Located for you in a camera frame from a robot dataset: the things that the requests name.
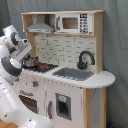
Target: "oven window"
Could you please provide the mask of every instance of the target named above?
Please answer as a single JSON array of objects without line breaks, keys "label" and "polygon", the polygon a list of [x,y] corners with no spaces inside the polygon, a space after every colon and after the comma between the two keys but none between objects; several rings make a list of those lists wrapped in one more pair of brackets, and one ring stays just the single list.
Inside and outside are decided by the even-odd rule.
[{"label": "oven window", "polygon": [[63,29],[78,29],[78,18],[62,18]]},{"label": "oven window", "polygon": [[38,114],[38,107],[37,107],[37,101],[30,99],[28,97],[19,95],[20,100],[23,102],[23,104],[32,112]]}]

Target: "microwave door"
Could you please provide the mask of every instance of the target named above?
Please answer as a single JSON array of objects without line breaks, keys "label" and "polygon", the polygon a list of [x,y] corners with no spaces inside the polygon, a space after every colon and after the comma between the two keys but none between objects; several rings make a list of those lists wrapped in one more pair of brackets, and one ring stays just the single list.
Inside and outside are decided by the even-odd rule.
[{"label": "microwave door", "polygon": [[57,32],[80,32],[80,14],[57,15]]}]

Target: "microwave window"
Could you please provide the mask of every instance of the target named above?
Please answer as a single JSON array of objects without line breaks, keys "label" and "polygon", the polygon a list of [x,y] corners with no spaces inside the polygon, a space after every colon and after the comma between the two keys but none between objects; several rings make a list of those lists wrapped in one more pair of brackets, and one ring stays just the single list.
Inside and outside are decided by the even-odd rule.
[{"label": "microwave window", "polygon": [[62,18],[63,29],[78,29],[78,18]]}]

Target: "white tile backsplash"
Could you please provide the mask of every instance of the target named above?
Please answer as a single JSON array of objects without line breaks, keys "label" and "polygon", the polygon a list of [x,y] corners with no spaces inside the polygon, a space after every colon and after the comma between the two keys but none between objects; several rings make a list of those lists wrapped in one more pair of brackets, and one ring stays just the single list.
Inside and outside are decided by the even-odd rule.
[{"label": "white tile backsplash", "polygon": [[[95,37],[65,35],[35,35],[36,56],[43,63],[58,64],[77,68],[79,55],[88,50],[95,57]],[[88,69],[95,70],[88,55],[83,55],[83,62],[88,62]]]}]

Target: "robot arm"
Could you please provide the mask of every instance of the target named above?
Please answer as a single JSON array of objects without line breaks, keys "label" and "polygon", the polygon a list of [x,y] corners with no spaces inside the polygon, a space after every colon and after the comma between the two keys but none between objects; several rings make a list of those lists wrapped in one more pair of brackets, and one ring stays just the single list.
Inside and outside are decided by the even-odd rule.
[{"label": "robot arm", "polygon": [[3,31],[5,36],[0,37],[0,46],[5,46],[7,49],[14,48],[10,57],[21,61],[32,49],[31,44],[28,40],[21,39],[12,25],[3,29]]},{"label": "robot arm", "polygon": [[5,36],[0,38],[0,119],[16,124],[18,128],[53,128],[50,119],[31,112],[11,88],[10,84],[22,72],[19,61],[29,53],[31,45],[19,38],[13,26],[4,32]]}]

